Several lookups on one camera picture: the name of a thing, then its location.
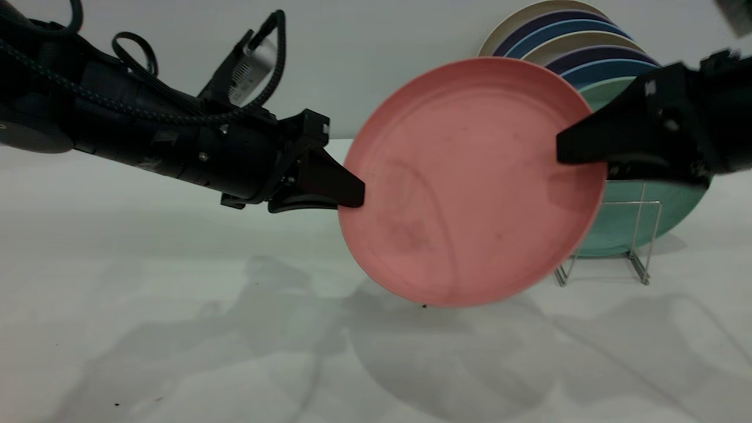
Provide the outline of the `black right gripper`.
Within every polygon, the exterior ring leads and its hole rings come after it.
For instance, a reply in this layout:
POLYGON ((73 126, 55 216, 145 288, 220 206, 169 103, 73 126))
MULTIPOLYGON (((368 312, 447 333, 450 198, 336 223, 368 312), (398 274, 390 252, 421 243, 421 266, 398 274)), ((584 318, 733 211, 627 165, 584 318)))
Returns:
MULTIPOLYGON (((750 170, 751 59, 725 50, 701 62, 712 174, 750 170)), ((609 180, 709 188, 688 118, 699 73, 674 63, 637 77, 609 104, 556 137, 559 163, 609 162, 609 180)))

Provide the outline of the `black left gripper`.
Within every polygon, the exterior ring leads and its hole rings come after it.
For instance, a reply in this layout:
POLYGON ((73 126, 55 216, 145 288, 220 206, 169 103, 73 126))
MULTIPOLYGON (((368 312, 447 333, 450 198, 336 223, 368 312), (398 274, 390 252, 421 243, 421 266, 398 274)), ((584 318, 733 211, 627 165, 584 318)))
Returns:
POLYGON ((365 183, 325 150, 330 118, 304 110, 277 122, 258 118, 155 133, 147 170, 222 194, 233 208, 268 201, 270 213, 360 208, 365 183), (297 196, 290 194, 298 188, 297 196))

